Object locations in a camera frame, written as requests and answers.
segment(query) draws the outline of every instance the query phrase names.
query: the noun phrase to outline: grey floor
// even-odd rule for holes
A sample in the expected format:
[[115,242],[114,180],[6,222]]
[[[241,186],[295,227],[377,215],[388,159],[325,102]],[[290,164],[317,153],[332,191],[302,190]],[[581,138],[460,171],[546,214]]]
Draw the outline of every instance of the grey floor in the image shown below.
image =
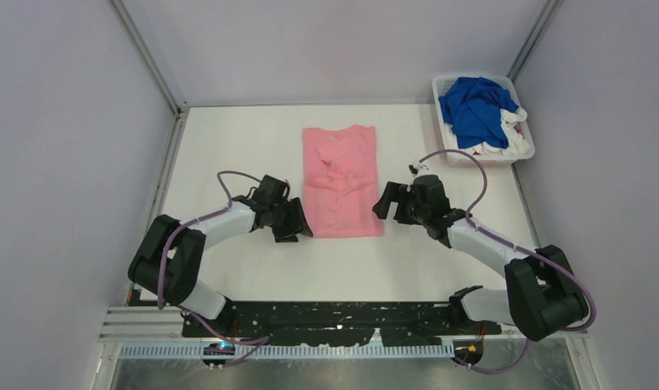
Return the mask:
[[[481,366],[511,363],[524,340],[485,340]],[[500,375],[468,371],[449,359],[375,359],[321,361],[250,361],[220,370],[202,362],[122,360],[112,389],[580,389],[563,339],[531,345],[525,361]]]

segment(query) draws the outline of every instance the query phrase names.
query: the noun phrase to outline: white cloth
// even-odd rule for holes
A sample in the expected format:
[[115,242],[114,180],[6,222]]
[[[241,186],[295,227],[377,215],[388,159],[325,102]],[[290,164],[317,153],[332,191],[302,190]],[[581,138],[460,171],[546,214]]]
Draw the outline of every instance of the white cloth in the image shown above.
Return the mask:
[[530,150],[530,144],[525,141],[522,134],[516,132],[515,126],[527,119],[527,112],[523,108],[518,108],[515,113],[501,109],[501,128],[504,129],[506,138],[509,139],[509,147],[506,149],[496,148],[487,142],[477,144],[468,149],[462,149],[470,154],[499,154],[504,156],[525,154]]

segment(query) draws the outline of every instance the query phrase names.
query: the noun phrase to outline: cable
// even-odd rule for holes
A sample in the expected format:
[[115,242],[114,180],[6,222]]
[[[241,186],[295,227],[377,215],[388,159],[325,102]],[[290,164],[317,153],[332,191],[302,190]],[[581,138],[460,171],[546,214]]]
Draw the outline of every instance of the cable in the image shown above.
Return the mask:
[[483,323],[482,324],[482,329],[480,329],[480,333],[478,335],[481,349],[484,349],[484,333],[485,333],[485,328],[484,328],[484,323]]
[[[483,180],[482,191],[480,191],[480,195],[478,195],[478,197],[466,209],[466,221],[468,221],[468,223],[473,228],[475,228],[478,231],[482,232],[485,236],[488,236],[488,237],[492,238],[493,240],[498,241],[498,242],[502,243],[503,245],[506,245],[506,246],[512,248],[513,250],[517,250],[518,252],[520,252],[522,254],[526,254],[527,256],[531,256],[531,257],[543,262],[544,264],[552,267],[554,270],[556,270],[557,272],[564,275],[566,278],[568,278],[568,280],[570,280],[576,286],[578,286],[578,288],[580,289],[580,292],[585,296],[585,300],[587,301],[587,304],[590,307],[590,315],[587,317],[587,320],[585,321],[585,323],[583,323],[581,325],[578,325],[576,327],[566,327],[563,330],[568,331],[568,332],[580,332],[580,331],[584,331],[585,329],[588,329],[595,322],[595,318],[597,316],[597,309],[596,309],[596,305],[595,305],[595,300],[592,298],[592,294],[587,290],[587,287],[583,283],[580,282],[580,280],[578,280],[569,271],[564,269],[564,267],[556,264],[555,262],[553,262],[552,260],[546,258],[545,256],[542,256],[541,254],[536,253],[533,250],[523,248],[522,246],[514,245],[513,242],[511,242],[509,240],[506,240],[504,237],[498,236],[497,234],[495,234],[493,232],[490,232],[489,230],[485,229],[482,226],[480,226],[480,227],[477,226],[475,221],[473,221],[473,219],[471,218],[470,212],[473,210],[473,207],[477,206],[477,204],[482,200],[482,197],[487,192],[487,186],[488,186],[487,172],[484,170],[484,167],[478,161],[477,158],[475,158],[471,154],[468,154],[468,153],[466,153],[464,151],[461,151],[461,150],[442,149],[442,150],[437,150],[436,152],[430,153],[430,154],[428,154],[427,156],[425,156],[423,158],[420,158],[419,162],[424,163],[426,160],[428,160],[429,158],[431,158],[433,156],[436,156],[437,154],[447,154],[447,153],[455,153],[455,154],[461,154],[463,156],[466,156],[473,163],[475,163],[475,165],[479,168],[480,173],[482,173],[482,180]],[[477,367],[477,366],[471,366],[470,368],[474,371],[483,372],[485,374],[501,374],[503,372],[506,372],[508,370],[511,370],[511,369],[515,368],[516,365],[519,364],[525,358],[525,355],[527,353],[527,350],[528,350],[529,346],[530,346],[530,341],[526,340],[525,347],[523,347],[523,351],[521,352],[520,356],[518,356],[518,359],[508,367],[501,368],[501,369],[498,369],[498,370],[484,368],[484,367]],[[467,363],[465,363],[464,361],[462,361],[458,357],[455,357],[454,359],[457,362],[461,363],[461,364],[467,365]]]
[[284,197],[287,197],[288,195],[291,194],[291,183],[289,183],[288,180],[284,180],[284,181],[286,182],[286,186],[287,186],[286,187],[286,194],[284,195]]
[[201,217],[197,217],[195,219],[191,219],[188,222],[182,223],[179,227],[174,230],[174,232],[169,236],[167,239],[167,243],[164,245],[164,249],[162,250],[162,259],[161,262],[159,263],[159,279],[157,279],[157,307],[161,310],[164,308],[164,274],[167,271],[167,255],[169,250],[171,249],[171,244],[173,244],[174,239],[176,236],[179,235],[185,228],[194,225],[195,223],[200,223],[204,220],[214,218],[216,216],[219,216],[225,212],[227,212],[229,209],[231,209],[231,206],[233,206],[233,200],[231,198],[231,193],[228,191],[228,188],[226,187],[226,184],[222,180],[222,175],[239,175],[239,176],[244,176],[247,177],[248,179],[255,180],[258,183],[260,183],[260,179],[258,179],[255,176],[248,175],[247,173],[239,172],[239,171],[221,171],[217,173],[217,180],[219,181],[219,184],[221,184],[223,191],[226,193],[226,198],[227,198],[227,205],[225,207],[222,207],[221,209],[217,211],[213,211],[209,214],[205,214]]
[[[184,307],[181,307],[181,306],[178,306],[178,307],[182,310],[188,310],[188,309],[186,309]],[[207,321],[205,321],[205,319],[200,316],[200,314],[194,313],[194,312],[191,311],[190,315],[192,315],[193,318],[196,319],[209,333],[215,335],[215,337],[220,338],[221,340],[223,340],[226,343],[231,343],[231,344],[234,344],[234,345],[258,345],[258,344],[265,344],[266,342],[269,341],[268,336],[264,336],[264,337],[261,337],[259,339],[250,340],[250,341],[232,340],[232,339],[229,339],[226,336],[220,334],[216,330],[214,330],[214,328],[212,328],[210,326],[210,324],[207,323]]]
[[[243,172],[239,172],[239,171],[221,171],[221,172],[217,173],[217,180],[219,181],[219,184],[221,184],[224,193],[226,193],[227,205],[226,205],[225,207],[222,207],[222,208],[219,209],[219,210],[213,211],[213,212],[211,212],[211,213],[209,213],[209,214],[205,214],[205,215],[203,215],[203,216],[201,216],[201,217],[197,217],[197,218],[195,218],[195,219],[191,219],[191,220],[189,220],[188,222],[182,223],[182,224],[181,224],[179,227],[177,227],[176,230],[174,230],[174,232],[173,232],[173,233],[167,238],[167,242],[166,242],[166,244],[164,245],[164,248],[162,249],[162,258],[161,258],[161,262],[159,263],[159,278],[158,278],[158,281],[157,281],[157,307],[158,307],[160,310],[164,308],[164,275],[165,275],[165,273],[166,273],[166,268],[167,268],[167,255],[168,255],[169,249],[171,249],[171,245],[173,244],[174,239],[175,239],[175,238],[179,235],[179,233],[181,233],[185,228],[187,228],[187,227],[189,227],[189,226],[193,226],[194,224],[196,224],[196,223],[200,223],[200,222],[205,221],[205,220],[207,220],[207,219],[211,219],[211,218],[217,217],[217,216],[219,216],[219,215],[222,215],[223,213],[225,213],[225,212],[227,212],[229,209],[231,209],[231,207],[232,207],[232,205],[233,205],[233,200],[232,200],[232,197],[231,197],[231,192],[229,192],[229,190],[228,190],[226,184],[223,182],[223,179],[222,179],[222,176],[223,176],[223,175],[239,175],[239,176],[244,176],[244,177],[247,177],[247,178],[249,178],[249,179],[251,179],[251,180],[255,180],[255,181],[257,181],[258,183],[260,183],[260,179],[254,177],[254,176],[252,176],[252,175],[248,175],[247,173],[243,173]],[[252,349],[249,353],[247,353],[246,355],[243,355],[242,357],[239,357],[238,359],[234,360],[233,362],[228,362],[228,363],[222,365],[222,367],[230,367],[230,366],[235,366],[235,365],[237,365],[237,364],[240,364],[241,362],[243,362],[243,360],[245,360],[245,358],[247,358],[248,356],[250,356],[250,355],[251,355],[252,353],[254,353],[258,348],[260,348],[262,345],[264,345],[266,342],[269,341],[269,337],[268,337],[268,336],[264,336],[264,337],[259,338],[259,339],[256,339],[256,340],[248,340],[248,341],[239,341],[239,340],[232,340],[232,339],[229,339],[229,338],[225,337],[224,335],[221,335],[220,333],[218,333],[217,331],[215,331],[215,330],[214,330],[214,329],[213,329],[213,328],[207,323],[207,321],[205,321],[205,319],[203,319],[199,314],[197,314],[197,313],[195,313],[195,312],[192,312],[191,310],[189,310],[189,309],[187,309],[187,308],[184,308],[184,307],[182,307],[182,306],[178,306],[178,307],[179,307],[180,309],[182,309],[182,310],[189,311],[190,314],[193,316],[193,318],[195,318],[195,319],[196,319],[196,320],[197,320],[197,321],[198,321],[198,322],[199,322],[199,323],[200,323],[200,324],[201,324],[201,325],[202,325],[207,331],[209,331],[209,332],[210,332],[212,335],[214,335],[215,337],[220,338],[220,339],[223,340],[224,342],[231,343],[231,344],[233,344],[233,345],[255,345],[255,348]]]
[[454,357],[453,360],[456,361],[458,364],[462,364],[463,366],[468,366],[473,371],[481,372],[483,374],[503,374],[506,371],[511,371],[514,368],[516,368],[517,365],[519,365],[522,360],[525,358],[525,355],[527,354],[527,350],[530,347],[530,339],[525,339],[525,346],[523,346],[523,351],[521,352],[520,355],[518,355],[518,359],[516,359],[515,362],[511,363],[509,366],[506,366],[504,368],[485,368],[485,367],[478,367],[478,366],[472,366],[468,362],[466,362],[464,359],[461,359],[459,357]]

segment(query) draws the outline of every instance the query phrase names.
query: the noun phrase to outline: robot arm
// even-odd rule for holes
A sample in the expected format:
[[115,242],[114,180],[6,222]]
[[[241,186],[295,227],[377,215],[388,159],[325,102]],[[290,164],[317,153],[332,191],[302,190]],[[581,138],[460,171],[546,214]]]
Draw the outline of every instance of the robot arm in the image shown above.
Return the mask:
[[[234,236],[269,227],[276,242],[298,242],[296,234],[312,237],[297,197],[288,199],[288,184],[265,175],[257,189],[247,196],[234,197],[232,206],[217,218],[195,223],[174,240],[167,258],[164,300],[215,319],[226,297],[197,279],[202,254]],[[159,215],[150,225],[128,268],[128,278],[157,293],[159,265],[168,237],[180,226],[177,219]]]
[[[384,194],[372,208],[386,219],[392,202],[397,204],[398,223],[422,225],[433,240],[478,259],[506,279],[506,290],[482,286],[465,288],[449,298],[453,318],[458,321],[490,320],[518,327],[530,340],[539,341],[568,327],[588,314],[587,302],[577,286],[553,268],[514,250],[482,233],[482,225],[466,220],[466,212],[451,208],[444,185],[427,166],[410,166],[411,185],[388,182]],[[495,233],[492,229],[484,230]],[[495,233],[503,241],[511,239]],[[532,248],[571,272],[565,254],[556,246]]]

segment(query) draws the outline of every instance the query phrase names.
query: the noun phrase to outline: metal frame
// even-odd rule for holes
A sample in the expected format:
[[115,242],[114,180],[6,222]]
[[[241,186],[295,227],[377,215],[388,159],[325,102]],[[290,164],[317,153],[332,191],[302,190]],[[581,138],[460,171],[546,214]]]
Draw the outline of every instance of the metal frame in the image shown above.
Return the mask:
[[[214,360],[223,355],[208,353],[208,347],[221,344],[209,341],[183,342],[126,342],[121,346],[119,358],[131,360]],[[256,348],[252,345],[239,345],[233,353],[226,353],[224,360],[243,358],[246,360],[330,360],[330,359],[398,359],[398,358],[453,358],[455,347],[451,340],[442,340],[438,345],[413,345],[403,347],[384,347],[380,341],[371,341],[361,346],[335,348],[317,348],[307,345],[293,347],[264,345]]]
[[[163,161],[162,173],[158,186],[152,199],[150,219],[158,215],[164,204],[167,188],[171,180],[171,173],[176,164],[180,140],[183,135],[185,121],[188,115],[188,103],[182,94],[177,79],[171,70],[166,57],[161,51],[157,38],[154,35],[150,23],[147,20],[137,0],[108,0],[116,15],[123,24],[135,45],[138,54],[142,57],[147,71],[154,78],[162,95],[169,107],[177,116],[176,123],[171,131],[171,137]],[[538,42],[546,32],[549,23],[556,15],[563,0],[547,0],[538,15],[527,39],[523,43],[518,56],[511,66],[508,77],[516,80],[527,60],[535,50]],[[535,244],[539,244],[535,224],[532,221],[530,211],[527,209],[527,200],[518,181],[517,172],[514,169],[518,191],[522,198],[526,218],[530,224],[531,234]],[[119,358],[121,345],[126,341],[151,341],[182,343],[184,340],[191,341],[220,341],[220,339],[201,338],[184,339],[181,337],[183,318],[179,309],[167,307],[159,311],[156,307],[110,307],[107,311],[105,321],[98,340],[98,364],[94,372],[91,389],[105,390],[110,388],[114,377],[116,364]],[[514,327],[505,327],[500,335],[489,335],[489,339],[521,339],[524,336]],[[594,367],[594,346],[585,332],[566,333],[557,332],[551,338],[563,338],[566,340],[567,348],[571,354],[576,374],[579,377],[580,386],[583,389],[600,389],[605,386],[599,375],[600,371]],[[445,336],[443,340],[470,340],[470,336]],[[381,341],[378,332],[373,335],[371,341]]]
[[[178,115],[190,105],[138,0],[107,0],[136,47],[169,107]],[[515,82],[564,0],[546,0],[507,76]]]
[[559,7],[563,4],[564,0],[547,0],[540,11],[540,14],[537,16],[535,23],[532,25],[530,33],[527,35],[521,50],[518,52],[514,64],[511,65],[509,69],[509,74],[507,77],[511,79],[514,83],[518,78],[518,75],[525,67],[527,60],[530,58],[531,54],[535,51],[537,44],[540,42],[540,39],[544,36],[544,33],[547,32],[549,24],[554,19],[554,16],[557,14]]
[[108,0],[108,2],[124,26],[128,38],[135,46],[138,55],[147,67],[147,72],[154,79],[171,111],[174,115],[178,115],[182,111],[181,107],[188,103],[142,7],[137,0]]

